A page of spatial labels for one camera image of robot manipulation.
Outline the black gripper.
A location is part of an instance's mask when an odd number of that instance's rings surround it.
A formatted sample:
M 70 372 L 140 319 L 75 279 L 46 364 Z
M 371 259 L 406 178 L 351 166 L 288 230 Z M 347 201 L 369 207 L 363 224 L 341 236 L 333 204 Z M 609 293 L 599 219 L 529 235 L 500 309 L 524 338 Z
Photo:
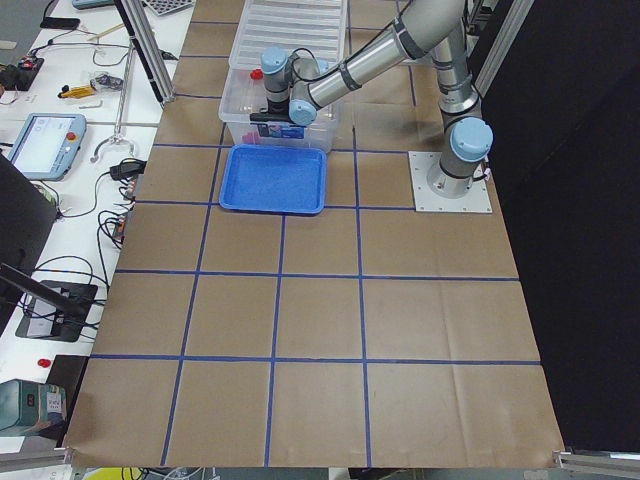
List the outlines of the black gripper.
M 287 114 L 289 111 L 289 100 L 274 101 L 267 100 L 267 113 L 268 114 Z

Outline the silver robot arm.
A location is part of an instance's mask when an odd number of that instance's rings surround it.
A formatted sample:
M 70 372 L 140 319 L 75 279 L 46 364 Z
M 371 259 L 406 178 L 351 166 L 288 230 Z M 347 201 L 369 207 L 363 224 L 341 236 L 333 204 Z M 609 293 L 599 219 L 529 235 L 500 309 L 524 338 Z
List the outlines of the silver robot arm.
M 361 101 L 361 88 L 377 87 L 385 105 L 400 103 L 408 82 L 389 81 L 405 63 L 430 60 L 439 89 L 443 135 L 481 115 L 481 95 L 468 67 L 463 1 L 409 1 L 366 43 L 343 57 L 342 35 L 323 24 L 322 2 L 268 6 L 260 56 L 266 105 L 250 118 L 306 128 L 345 96 Z

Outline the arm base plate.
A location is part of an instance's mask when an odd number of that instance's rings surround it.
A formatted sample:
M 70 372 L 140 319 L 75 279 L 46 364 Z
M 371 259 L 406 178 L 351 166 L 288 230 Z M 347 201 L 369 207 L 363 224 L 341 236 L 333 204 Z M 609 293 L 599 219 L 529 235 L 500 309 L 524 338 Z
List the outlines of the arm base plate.
M 467 179 L 448 176 L 440 165 L 440 152 L 409 151 L 409 170 L 415 210 L 421 213 L 491 214 L 487 181 L 478 166 Z

